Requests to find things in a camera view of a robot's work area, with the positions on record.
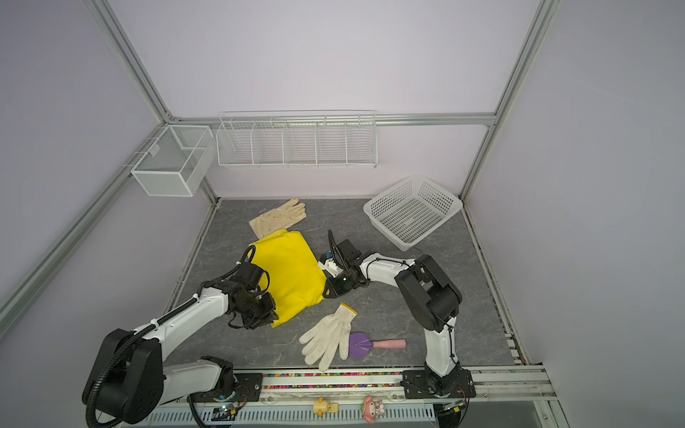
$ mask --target wire storage rack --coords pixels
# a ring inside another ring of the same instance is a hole
[[[225,168],[376,166],[375,116],[221,118],[216,131]]]
[[[208,126],[167,125],[131,169],[150,196],[191,197],[216,157]]]

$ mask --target knit cotton glove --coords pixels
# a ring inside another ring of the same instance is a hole
[[[349,351],[349,332],[352,319],[357,312],[341,303],[334,314],[324,316],[318,324],[300,336],[299,342],[307,345],[302,349],[304,362],[311,366],[319,358],[319,370],[325,372],[331,366],[333,357],[340,346],[340,358],[347,359]]]

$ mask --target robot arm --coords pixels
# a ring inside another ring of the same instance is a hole
[[[331,251],[319,258],[326,270],[324,297],[338,297],[354,288],[379,281],[399,288],[426,339],[425,384],[434,395],[454,391],[460,372],[454,324],[462,294],[429,255],[397,259],[379,253],[362,255],[348,240],[336,244],[329,231]]]
[[[236,378],[230,362],[202,357],[166,368],[162,363],[190,335],[224,314],[241,315],[242,326],[229,323],[233,328],[254,329],[277,319],[273,297],[258,285],[262,275],[269,274],[251,263],[254,251],[254,246],[248,248],[233,270],[205,281],[172,312],[133,331],[117,329],[105,337],[82,396],[89,427],[112,427],[122,420],[135,424],[157,405],[196,392],[207,392],[217,401],[231,398]],[[99,423],[95,410],[114,416],[116,423]]]

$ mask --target pink handle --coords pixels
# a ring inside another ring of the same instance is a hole
[[[374,348],[399,349],[406,348],[407,342],[404,339],[379,340],[373,343]]]

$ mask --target beige glove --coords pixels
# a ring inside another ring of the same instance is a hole
[[[291,199],[278,208],[263,213],[249,221],[250,227],[262,239],[281,229],[288,229],[307,216],[304,212],[304,203],[298,203],[298,199]]]
[[[351,322],[357,312],[351,307],[341,303],[334,314],[324,316],[318,324],[304,333],[299,342],[304,344],[302,355],[304,362],[311,366],[319,358],[319,370],[325,372],[331,366],[336,349],[340,345],[340,358],[347,359],[349,352],[349,332]]]

